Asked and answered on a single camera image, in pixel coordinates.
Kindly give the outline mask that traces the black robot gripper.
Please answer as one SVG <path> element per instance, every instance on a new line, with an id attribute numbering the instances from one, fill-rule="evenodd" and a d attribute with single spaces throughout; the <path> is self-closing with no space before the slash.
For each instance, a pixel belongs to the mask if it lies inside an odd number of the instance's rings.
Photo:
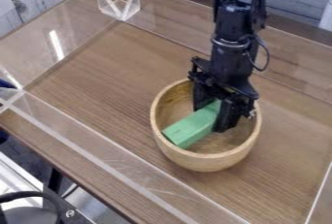
<path id="1" fill-rule="evenodd" d="M 214 100 L 220 100 L 212 131 L 223 133 L 240 117 L 254 110 L 258 92 L 248 82 L 254 70 L 258 42 L 211 40 L 211 56 L 191 58 L 187 77 L 192 85 L 192 109 L 197 111 Z"/>

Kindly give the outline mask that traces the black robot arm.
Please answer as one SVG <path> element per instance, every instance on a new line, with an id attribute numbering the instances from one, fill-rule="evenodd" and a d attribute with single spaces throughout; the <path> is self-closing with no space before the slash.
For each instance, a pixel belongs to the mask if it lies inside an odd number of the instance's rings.
<path id="1" fill-rule="evenodd" d="M 189 59 L 187 78 L 192 82 L 192 108 L 197 111 L 220 102 L 212 130 L 232 128 L 255 111 L 258 91 L 248 78 L 255 70 L 258 50 L 264 47 L 258 32 L 266 26 L 266 0 L 214 0 L 211 53 L 207 59 Z"/>

